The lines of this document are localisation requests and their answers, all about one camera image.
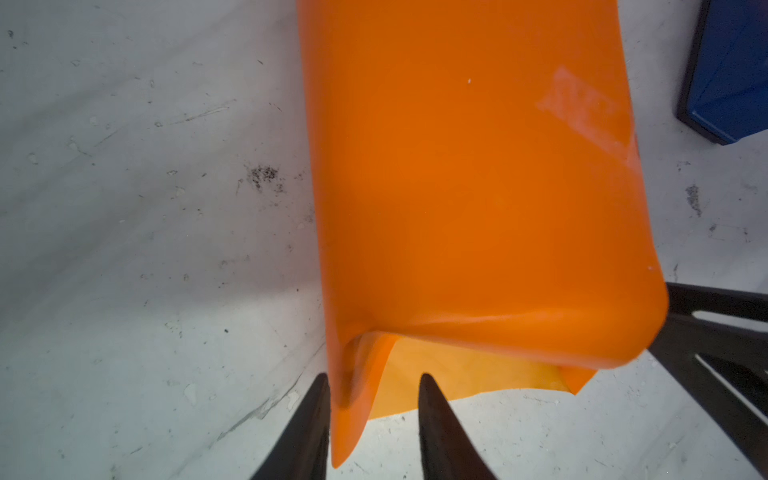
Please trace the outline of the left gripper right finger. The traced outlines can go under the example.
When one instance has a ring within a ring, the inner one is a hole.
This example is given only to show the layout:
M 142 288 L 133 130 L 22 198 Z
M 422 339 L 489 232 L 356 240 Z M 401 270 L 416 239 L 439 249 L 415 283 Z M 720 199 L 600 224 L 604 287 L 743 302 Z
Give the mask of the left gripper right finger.
M 474 448 L 435 379 L 421 376 L 418 396 L 419 442 L 423 477 L 496 479 Z

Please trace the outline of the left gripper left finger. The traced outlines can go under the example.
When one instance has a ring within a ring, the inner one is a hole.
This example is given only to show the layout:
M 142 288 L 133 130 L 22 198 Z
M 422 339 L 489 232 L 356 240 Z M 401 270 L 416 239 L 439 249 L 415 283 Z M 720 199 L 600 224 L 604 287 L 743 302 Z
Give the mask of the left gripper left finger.
M 328 376 L 321 373 L 251 479 L 325 480 L 330 419 Z

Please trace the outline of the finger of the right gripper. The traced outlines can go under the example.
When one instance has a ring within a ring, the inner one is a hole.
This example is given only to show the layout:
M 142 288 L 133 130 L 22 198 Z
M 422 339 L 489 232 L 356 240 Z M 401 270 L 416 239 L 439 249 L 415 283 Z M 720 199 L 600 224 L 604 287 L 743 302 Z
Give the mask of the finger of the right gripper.
M 697 312 L 765 324 L 767 296 L 679 283 L 649 352 L 708 413 L 761 476 L 767 475 L 767 334 Z

